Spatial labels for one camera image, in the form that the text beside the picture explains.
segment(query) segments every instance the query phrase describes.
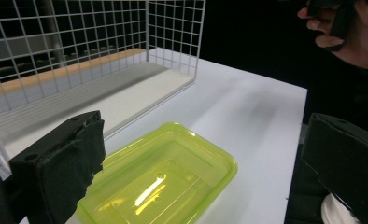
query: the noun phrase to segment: white tabletop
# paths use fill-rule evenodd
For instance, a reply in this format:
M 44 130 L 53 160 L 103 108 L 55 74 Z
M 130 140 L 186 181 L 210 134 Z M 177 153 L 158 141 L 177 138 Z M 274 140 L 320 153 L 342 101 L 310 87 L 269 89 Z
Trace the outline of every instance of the white tabletop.
M 281 224 L 305 98 L 303 88 L 200 60 L 193 85 L 108 137 L 106 152 L 179 122 L 238 163 L 235 178 L 197 223 Z

